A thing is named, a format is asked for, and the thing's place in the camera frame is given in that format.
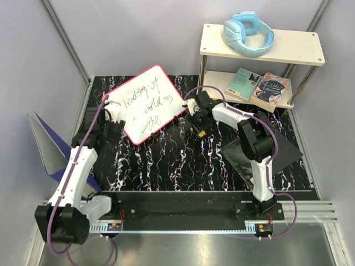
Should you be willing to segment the pink framed whiteboard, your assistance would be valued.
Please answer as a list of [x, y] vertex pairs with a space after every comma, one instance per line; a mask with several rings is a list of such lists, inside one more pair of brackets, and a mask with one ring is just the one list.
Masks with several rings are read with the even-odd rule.
[[102, 98], [121, 104], [120, 120], [125, 121], [124, 132], [134, 145], [140, 145], [185, 111], [180, 92], [159, 64]]

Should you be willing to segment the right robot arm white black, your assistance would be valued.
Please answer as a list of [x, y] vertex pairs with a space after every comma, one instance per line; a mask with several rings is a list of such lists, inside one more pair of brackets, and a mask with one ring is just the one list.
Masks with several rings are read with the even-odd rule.
[[222, 100], [213, 100], [206, 91], [182, 104], [193, 131], [203, 136], [213, 121], [222, 122], [238, 131], [241, 150], [252, 168], [253, 198], [250, 212], [257, 219], [265, 219], [276, 206], [276, 192], [272, 187], [272, 162], [278, 153], [276, 135], [261, 119], [261, 114], [241, 111]]

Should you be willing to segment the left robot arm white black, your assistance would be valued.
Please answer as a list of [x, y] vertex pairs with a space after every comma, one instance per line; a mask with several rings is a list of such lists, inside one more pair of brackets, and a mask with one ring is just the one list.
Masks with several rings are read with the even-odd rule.
[[106, 196], [93, 177], [92, 170], [106, 144], [121, 137], [125, 121], [118, 121], [120, 105], [115, 102], [102, 108], [89, 108], [68, 145], [48, 124], [40, 124], [59, 149], [64, 168], [51, 173], [59, 182], [54, 195], [34, 213], [43, 240], [48, 244], [84, 244], [90, 226], [98, 219], [114, 219], [120, 206], [114, 196]]

